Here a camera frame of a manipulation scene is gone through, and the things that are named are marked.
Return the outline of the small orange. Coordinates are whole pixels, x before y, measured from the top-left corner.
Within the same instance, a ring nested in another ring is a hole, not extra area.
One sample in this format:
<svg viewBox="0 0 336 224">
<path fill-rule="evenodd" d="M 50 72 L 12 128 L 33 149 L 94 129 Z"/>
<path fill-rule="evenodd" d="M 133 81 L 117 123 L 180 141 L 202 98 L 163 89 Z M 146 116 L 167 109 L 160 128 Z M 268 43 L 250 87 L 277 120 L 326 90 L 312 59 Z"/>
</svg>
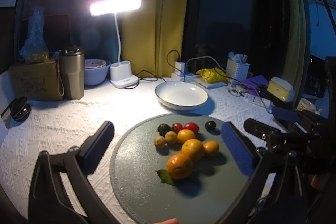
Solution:
<svg viewBox="0 0 336 224">
<path fill-rule="evenodd" d="M 177 133 L 177 139 L 179 143 L 183 144 L 190 139 L 195 139 L 196 135 L 192 130 L 182 129 Z"/>
<path fill-rule="evenodd" d="M 203 145 L 205 156 L 213 157 L 219 153 L 219 144 L 216 141 L 208 141 Z"/>
</svg>

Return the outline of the yellow duck bag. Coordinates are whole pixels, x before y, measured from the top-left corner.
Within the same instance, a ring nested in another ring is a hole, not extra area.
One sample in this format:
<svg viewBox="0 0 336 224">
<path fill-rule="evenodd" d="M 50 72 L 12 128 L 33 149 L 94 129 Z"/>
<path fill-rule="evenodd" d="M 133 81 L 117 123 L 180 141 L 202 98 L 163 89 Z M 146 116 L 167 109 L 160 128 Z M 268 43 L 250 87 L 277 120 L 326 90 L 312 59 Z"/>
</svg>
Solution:
<svg viewBox="0 0 336 224">
<path fill-rule="evenodd" d="M 211 68 L 211 69 L 200 69 L 197 71 L 197 75 L 200 75 L 202 79 L 207 83 L 216 83 L 216 82 L 229 82 L 230 79 L 220 68 Z"/>
</svg>

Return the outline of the white flat box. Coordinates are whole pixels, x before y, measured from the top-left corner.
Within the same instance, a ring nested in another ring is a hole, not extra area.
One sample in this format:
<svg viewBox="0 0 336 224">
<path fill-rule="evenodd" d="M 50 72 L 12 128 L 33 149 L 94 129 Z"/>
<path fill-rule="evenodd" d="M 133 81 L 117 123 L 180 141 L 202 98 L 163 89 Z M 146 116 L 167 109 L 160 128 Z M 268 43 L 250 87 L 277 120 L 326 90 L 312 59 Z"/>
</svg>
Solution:
<svg viewBox="0 0 336 224">
<path fill-rule="evenodd" d="M 207 83 L 201 77 L 194 78 L 193 81 L 196 84 L 198 84 L 198 85 L 200 85 L 200 86 L 202 86 L 203 88 L 206 88 L 206 89 L 214 89 L 214 88 L 220 88 L 220 87 L 223 87 L 223 86 L 227 86 L 227 83 L 225 83 L 225 82 Z"/>
</svg>

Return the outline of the small keychain cluster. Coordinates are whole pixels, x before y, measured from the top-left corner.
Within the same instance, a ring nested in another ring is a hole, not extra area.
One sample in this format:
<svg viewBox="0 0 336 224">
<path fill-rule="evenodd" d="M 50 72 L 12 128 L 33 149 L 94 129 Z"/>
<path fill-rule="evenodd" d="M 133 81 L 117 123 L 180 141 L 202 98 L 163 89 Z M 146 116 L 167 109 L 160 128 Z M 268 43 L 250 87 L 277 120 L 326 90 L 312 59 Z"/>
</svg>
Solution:
<svg viewBox="0 0 336 224">
<path fill-rule="evenodd" d="M 232 87 L 232 86 L 228 87 L 228 92 L 232 96 L 243 97 L 243 96 L 245 96 L 246 93 L 248 93 L 248 90 L 243 86 L 237 85 L 235 87 Z"/>
</svg>

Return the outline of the yellow tissue pack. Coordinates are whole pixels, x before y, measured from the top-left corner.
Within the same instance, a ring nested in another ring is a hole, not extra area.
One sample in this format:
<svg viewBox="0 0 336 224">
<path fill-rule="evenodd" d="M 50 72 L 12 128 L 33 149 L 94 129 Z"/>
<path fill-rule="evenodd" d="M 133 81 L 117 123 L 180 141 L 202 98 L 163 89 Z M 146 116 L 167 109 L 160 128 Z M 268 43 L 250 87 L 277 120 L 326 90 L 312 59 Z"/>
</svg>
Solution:
<svg viewBox="0 0 336 224">
<path fill-rule="evenodd" d="M 269 81 L 267 91 L 273 94 L 282 102 L 291 102 L 294 100 L 295 90 L 286 80 L 279 77 L 272 77 Z"/>
</svg>

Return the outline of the brown longan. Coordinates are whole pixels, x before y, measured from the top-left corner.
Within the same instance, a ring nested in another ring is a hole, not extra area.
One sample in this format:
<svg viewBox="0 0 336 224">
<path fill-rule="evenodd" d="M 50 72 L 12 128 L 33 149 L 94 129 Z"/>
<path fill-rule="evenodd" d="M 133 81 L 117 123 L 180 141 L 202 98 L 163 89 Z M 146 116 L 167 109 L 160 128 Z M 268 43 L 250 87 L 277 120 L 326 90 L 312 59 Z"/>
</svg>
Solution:
<svg viewBox="0 0 336 224">
<path fill-rule="evenodd" d="M 157 149 L 163 149 L 166 146 L 166 139 L 159 135 L 154 139 L 154 145 Z"/>
<path fill-rule="evenodd" d="M 168 145 L 173 145 L 177 143 L 178 141 L 177 134 L 173 131 L 167 132 L 165 135 L 165 141 Z"/>
</svg>

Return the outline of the lavender stacked bowls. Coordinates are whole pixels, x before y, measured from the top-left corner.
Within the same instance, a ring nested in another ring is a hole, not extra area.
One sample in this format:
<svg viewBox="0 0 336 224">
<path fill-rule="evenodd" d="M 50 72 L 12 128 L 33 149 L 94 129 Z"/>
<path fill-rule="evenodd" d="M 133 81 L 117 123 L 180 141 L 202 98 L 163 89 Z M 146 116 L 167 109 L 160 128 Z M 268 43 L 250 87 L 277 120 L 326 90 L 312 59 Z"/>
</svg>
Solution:
<svg viewBox="0 0 336 224">
<path fill-rule="evenodd" d="M 85 59 L 84 85 L 96 86 L 105 81 L 111 62 L 104 59 Z"/>
</svg>

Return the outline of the dark plum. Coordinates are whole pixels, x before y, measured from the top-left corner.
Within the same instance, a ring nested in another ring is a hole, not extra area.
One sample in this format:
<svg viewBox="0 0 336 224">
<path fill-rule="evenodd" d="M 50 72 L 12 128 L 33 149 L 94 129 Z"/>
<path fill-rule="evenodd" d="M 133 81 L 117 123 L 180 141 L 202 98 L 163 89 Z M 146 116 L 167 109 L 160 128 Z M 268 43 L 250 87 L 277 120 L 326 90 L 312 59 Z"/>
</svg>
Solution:
<svg viewBox="0 0 336 224">
<path fill-rule="evenodd" d="M 171 131 L 171 127 L 168 124 L 162 123 L 158 126 L 157 131 L 159 135 L 165 137 L 165 135 Z"/>
</svg>

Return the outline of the large orange with leaf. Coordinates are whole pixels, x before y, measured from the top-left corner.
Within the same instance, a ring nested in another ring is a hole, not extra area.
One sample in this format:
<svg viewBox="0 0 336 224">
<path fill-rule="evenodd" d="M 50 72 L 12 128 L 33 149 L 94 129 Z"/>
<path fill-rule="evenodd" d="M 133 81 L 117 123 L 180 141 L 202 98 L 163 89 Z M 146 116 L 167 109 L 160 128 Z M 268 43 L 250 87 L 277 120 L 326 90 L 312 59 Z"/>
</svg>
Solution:
<svg viewBox="0 0 336 224">
<path fill-rule="evenodd" d="M 189 177 L 193 170 L 193 161 L 182 153 L 173 155 L 166 163 L 168 174 L 176 180 L 181 180 Z"/>
</svg>

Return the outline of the white desk lamp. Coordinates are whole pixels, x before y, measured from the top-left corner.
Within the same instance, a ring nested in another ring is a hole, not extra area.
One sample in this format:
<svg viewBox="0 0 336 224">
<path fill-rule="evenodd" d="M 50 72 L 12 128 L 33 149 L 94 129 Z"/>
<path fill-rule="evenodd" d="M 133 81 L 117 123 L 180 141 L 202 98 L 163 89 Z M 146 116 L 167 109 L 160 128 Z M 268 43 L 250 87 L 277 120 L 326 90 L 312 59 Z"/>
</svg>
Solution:
<svg viewBox="0 0 336 224">
<path fill-rule="evenodd" d="M 109 67 L 110 82 L 118 89 L 135 88 L 139 83 L 139 78 L 132 73 L 131 62 L 121 60 L 121 36 L 118 26 L 117 15 L 122 12 L 138 10 L 141 7 L 141 0 L 101 0 L 93 2 L 89 7 L 91 16 L 101 16 L 112 14 L 118 42 L 117 62 Z"/>
</svg>

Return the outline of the dark cherry with stem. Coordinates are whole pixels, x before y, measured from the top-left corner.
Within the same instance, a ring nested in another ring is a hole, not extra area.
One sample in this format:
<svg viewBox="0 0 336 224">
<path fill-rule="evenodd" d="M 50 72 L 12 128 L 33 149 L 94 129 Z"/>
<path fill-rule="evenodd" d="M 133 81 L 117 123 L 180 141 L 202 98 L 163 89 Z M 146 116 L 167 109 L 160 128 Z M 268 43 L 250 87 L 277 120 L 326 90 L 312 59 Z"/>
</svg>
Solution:
<svg viewBox="0 0 336 224">
<path fill-rule="evenodd" d="M 217 124 L 214 121 L 208 121 L 205 123 L 205 129 L 208 132 L 212 132 L 217 128 Z"/>
</svg>

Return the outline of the white power strip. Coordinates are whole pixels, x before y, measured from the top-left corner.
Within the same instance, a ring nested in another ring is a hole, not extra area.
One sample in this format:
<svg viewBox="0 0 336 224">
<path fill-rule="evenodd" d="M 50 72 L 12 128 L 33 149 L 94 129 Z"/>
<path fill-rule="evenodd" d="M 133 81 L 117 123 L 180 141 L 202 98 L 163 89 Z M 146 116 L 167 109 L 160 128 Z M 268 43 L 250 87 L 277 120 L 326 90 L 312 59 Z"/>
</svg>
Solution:
<svg viewBox="0 0 336 224">
<path fill-rule="evenodd" d="M 190 83 L 194 79 L 200 78 L 200 75 L 194 75 L 192 73 L 181 73 L 181 72 L 172 72 L 171 79 L 173 81 L 180 81 Z"/>
</svg>

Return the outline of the white woven basket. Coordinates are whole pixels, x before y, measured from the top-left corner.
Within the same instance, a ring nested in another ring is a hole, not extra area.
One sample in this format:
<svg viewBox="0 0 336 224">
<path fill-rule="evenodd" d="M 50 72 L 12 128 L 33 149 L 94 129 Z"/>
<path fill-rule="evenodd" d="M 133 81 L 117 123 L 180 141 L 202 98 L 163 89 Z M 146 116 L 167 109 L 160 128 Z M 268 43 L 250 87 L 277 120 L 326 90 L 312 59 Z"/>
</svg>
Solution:
<svg viewBox="0 0 336 224">
<path fill-rule="evenodd" d="M 247 78 L 250 65 L 248 63 L 237 63 L 231 59 L 227 60 L 226 74 L 228 77 L 238 81 Z"/>
</svg>

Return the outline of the white charger plug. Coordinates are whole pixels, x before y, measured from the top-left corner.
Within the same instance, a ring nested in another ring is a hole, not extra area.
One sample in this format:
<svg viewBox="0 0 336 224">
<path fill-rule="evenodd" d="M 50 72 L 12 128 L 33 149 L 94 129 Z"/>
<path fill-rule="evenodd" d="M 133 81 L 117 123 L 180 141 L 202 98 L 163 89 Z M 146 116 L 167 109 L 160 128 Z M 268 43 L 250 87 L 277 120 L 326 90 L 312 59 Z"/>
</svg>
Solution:
<svg viewBox="0 0 336 224">
<path fill-rule="evenodd" d="M 175 74 L 183 74 L 185 72 L 185 63 L 181 61 L 176 61 L 174 64 L 174 72 Z"/>
</svg>

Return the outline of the red tomato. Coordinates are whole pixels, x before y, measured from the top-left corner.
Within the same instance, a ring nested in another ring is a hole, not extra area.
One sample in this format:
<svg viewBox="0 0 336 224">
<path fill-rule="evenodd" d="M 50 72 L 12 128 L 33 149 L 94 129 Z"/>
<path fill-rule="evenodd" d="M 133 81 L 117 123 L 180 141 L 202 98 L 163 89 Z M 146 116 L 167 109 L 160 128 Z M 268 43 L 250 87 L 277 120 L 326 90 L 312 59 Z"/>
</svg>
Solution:
<svg viewBox="0 0 336 224">
<path fill-rule="evenodd" d="M 199 126 L 196 123 L 194 123 L 194 122 L 189 122 L 189 123 L 185 124 L 183 126 L 183 128 L 185 130 L 190 130 L 190 131 L 192 131 L 195 134 L 199 132 Z"/>
<path fill-rule="evenodd" d="M 180 123 L 174 123 L 171 126 L 171 131 L 175 132 L 176 134 L 178 134 L 182 129 L 183 129 L 183 125 L 181 125 Z"/>
</svg>

